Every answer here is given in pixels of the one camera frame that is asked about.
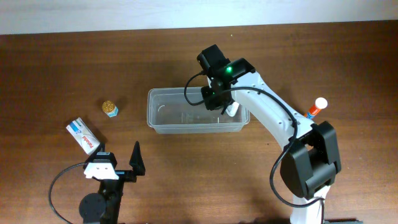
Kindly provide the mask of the white medicine box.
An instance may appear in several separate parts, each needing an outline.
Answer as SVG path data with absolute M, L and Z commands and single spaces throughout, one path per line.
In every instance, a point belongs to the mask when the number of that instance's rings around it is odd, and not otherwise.
M 67 125 L 66 130 L 73 136 L 76 142 L 89 156 L 94 153 L 100 145 L 99 140 L 90 131 L 81 118 L 71 121 Z

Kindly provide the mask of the orange tube white cap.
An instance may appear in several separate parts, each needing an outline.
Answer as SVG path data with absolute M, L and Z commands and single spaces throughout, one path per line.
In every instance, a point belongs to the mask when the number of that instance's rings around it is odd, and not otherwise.
M 311 108 L 304 114 L 304 116 L 308 119 L 313 119 L 316 115 L 321 112 L 321 110 L 325 109 L 328 106 L 328 101 L 323 98 L 319 97 L 315 100 L 314 104 Z

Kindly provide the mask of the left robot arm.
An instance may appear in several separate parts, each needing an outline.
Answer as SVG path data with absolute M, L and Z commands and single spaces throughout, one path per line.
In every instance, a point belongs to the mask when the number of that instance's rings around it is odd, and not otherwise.
M 138 176 L 146 173 L 139 142 L 135 142 L 129 165 L 129 170 L 117 170 L 115 155 L 106 152 L 103 143 L 90 154 L 83 165 L 84 175 L 87 179 L 97 180 L 99 189 L 80 202 L 79 213 L 83 223 L 118 222 L 124 184 L 136 182 Z

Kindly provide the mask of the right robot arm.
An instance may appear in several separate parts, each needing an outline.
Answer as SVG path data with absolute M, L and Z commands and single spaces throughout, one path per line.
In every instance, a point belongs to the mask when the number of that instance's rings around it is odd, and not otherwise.
M 217 45 L 197 56 L 208 85 L 201 88 L 208 110 L 229 113 L 233 103 L 249 110 L 282 149 L 269 182 L 275 196 L 293 208 L 291 223 L 324 223 L 325 197 L 341 171 L 334 127 L 314 123 L 274 93 L 244 58 L 230 61 Z

